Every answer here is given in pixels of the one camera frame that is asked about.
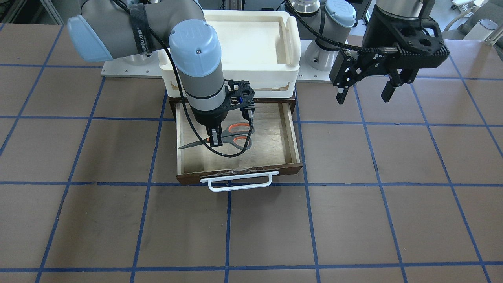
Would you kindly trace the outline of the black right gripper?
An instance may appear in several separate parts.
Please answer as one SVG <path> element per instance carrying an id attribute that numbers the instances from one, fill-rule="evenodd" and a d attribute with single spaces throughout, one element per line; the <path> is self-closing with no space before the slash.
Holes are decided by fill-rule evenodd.
<path id="1" fill-rule="evenodd" d="M 219 147 L 223 145 L 222 142 L 222 126 L 221 123 L 228 116 L 228 111 L 226 110 L 212 110 L 212 111 L 201 111 L 192 107 L 192 112 L 196 121 L 205 126 L 206 132 L 208 134 L 208 143 L 210 147 Z"/>

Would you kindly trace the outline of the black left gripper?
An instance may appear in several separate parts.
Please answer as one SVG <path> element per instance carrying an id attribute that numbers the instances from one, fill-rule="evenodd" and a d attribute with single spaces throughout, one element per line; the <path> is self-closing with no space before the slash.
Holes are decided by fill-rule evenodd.
<path id="1" fill-rule="evenodd" d="M 366 77 L 385 76 L 391 78 L 381 93 L 385 103 L 390 102 L 395 90 L 404 83 L 411 83 L 419 71 L 419 65 L 406 57 L 405 50 L 398 44 L 391 47 L 379 47 L 376 52 L 364 53 L 342 49 L 338 52 L 330 81 L 336 86 L 336 100 L 345 102 L 349 87 Z"/>

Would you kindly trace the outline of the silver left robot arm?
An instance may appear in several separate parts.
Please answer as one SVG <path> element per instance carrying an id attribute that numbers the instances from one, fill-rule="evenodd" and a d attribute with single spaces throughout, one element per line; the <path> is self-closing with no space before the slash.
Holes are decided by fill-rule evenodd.
<path id="1" fill-rule="evenodd" d="M 343 104 L 366 77 L 388 76 L 381 98 L 448 56 L 433 0 L 378 0 L 361 46 L 346 43 L 358 10 L 346 0 L 286 0 L 280 11 L 206 11 L 222 47 L 224 77 L 250 81 L 261 98 L 293 94 L 301 66 L 327 72 Z"/>

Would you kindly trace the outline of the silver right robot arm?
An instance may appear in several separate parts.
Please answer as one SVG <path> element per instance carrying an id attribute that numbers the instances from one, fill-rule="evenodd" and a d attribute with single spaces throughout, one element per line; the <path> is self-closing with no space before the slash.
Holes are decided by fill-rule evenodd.
<path id="1" fill-rule="evenodd" d="M 102 62 L 169 49 L 196 121 L 210 146 L 222 145 L 221 109 L 226 93 L 217 32 L 197 0 L 162 0 L 126 5 L 121 0 L 81 0 L 80 15 L 67 29 L 79 55 Z"/>

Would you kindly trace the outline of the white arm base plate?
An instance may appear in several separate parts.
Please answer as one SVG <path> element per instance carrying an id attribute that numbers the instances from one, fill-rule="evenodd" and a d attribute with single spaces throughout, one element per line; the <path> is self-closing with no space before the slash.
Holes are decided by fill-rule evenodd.
<path id="1" fill-rule="evenodd" d="M 301 40 L 301 58 L 297 82 L 330 83 L 329 74 L 339 51 L 327 51 L 313 40 Z"/>
<path id="2" fill-rule="evenodd" d="M 103 77 L 161 78 L 159 58 L 156 52 L 121 57 L 104 62 Z"/>

